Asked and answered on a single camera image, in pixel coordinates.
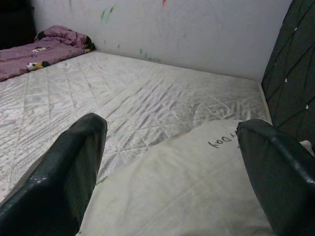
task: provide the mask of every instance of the paint stain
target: paint stain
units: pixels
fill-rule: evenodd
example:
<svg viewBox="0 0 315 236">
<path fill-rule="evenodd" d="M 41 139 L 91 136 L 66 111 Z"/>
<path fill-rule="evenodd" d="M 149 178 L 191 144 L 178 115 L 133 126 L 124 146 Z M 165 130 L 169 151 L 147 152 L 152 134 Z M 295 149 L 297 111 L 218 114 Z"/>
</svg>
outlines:
<svg viewBox="0 0 315 236">
<path fill-rule="evenodd" d="M 100 17 L 100 21 L 101 21 L 101 22 L 102 22 L 102 21 L 103 21 L 103 19 L 104 19 L 105 12 L 107 11 L 107 9 L 108 9 L 108 7 L 107 7 L 107 8 L 105 8 L 105 9 L 103 10 L 103 12 L 102 12 L 102 16 Z"/>
<path fill-rule="evenodd" d="M 112 7 L 107 7 L 103 10 L 102 16 L 100 18 L 101 23 L 103 21 L 105 21 L 106 24 L 108 23 L 110 16 L 111 16 L 112 12 L 116 9 L 116 7 L 117 7 L 117 4 L 113 5 Z"/>
<path fill-rule="evenodd" d="M 144 58 L 150 60 L 150 61 L 154 61 L 154 62 L 161 62 L 161 60 L 159 58 L 155 58 L 155 57 L 148 57 L 148 53 L 144 52 L 142 50 L 142 48 L 140 48 L 140 55 L 142 55 Z"/>
</svg>

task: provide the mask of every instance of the floor mattress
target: floor mattress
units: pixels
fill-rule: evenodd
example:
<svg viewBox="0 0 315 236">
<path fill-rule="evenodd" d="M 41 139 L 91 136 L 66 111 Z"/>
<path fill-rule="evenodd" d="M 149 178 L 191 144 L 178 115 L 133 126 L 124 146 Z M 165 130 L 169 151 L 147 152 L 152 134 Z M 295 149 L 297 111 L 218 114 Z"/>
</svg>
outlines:
<svg viewBox="0 0 315 236">
<path fill-rule="evenodd" d="M 79 117 L 108 122 L 98 180 L 206 120 L 268 112 L 256 81 L 91 52 L 0 82 L 0 201 Z"/>
</svg>

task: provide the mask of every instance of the white pillow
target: white pillow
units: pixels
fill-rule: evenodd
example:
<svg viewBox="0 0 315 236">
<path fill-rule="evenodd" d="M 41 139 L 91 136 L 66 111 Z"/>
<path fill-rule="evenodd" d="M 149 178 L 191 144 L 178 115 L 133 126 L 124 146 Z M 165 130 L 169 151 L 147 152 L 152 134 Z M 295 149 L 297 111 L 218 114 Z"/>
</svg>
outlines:
<svg viewBox="0 0 315 236">
<path fill-rule="evenodd" d="M 274 235 L 238 148 L 238 122 L 207 122 L 109 176 L 80 236 Z"/>
<path fill-rule="evenodd" d="M 307 150 L 309 153 L 314 156 L 313 148 L 312 148 L 312 143 L 308 140 L 301 141 L 300 144 Z"/>
</svg>

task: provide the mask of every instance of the cartoon print blanket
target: cartoon print blanket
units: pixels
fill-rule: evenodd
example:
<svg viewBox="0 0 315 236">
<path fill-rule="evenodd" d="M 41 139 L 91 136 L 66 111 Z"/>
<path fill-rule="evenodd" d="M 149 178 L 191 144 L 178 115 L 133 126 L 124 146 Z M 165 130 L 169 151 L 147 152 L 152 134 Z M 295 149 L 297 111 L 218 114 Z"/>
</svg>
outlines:
<svg viewBox="0 0 315 236">
<path fill-rule="evenodd" d="M 91 39 L 63 26 L 40 32 L 34 43 L 0 50 L 0 81 L 95 49 Z"/>
</svg>

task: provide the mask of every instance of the white wall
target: white wall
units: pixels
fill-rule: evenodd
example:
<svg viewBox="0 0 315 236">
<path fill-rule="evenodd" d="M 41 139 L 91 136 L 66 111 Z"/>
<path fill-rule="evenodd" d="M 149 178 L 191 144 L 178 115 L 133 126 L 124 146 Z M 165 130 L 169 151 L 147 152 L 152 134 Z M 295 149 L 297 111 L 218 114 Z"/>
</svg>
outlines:
<svg viewBox="0 0 315 236">
<path fill-rule="evenodd" d="M 103 52 L 257 80 L 290 2 L 32 0 L 37 31 L 64 25 Z"/>
</svg>

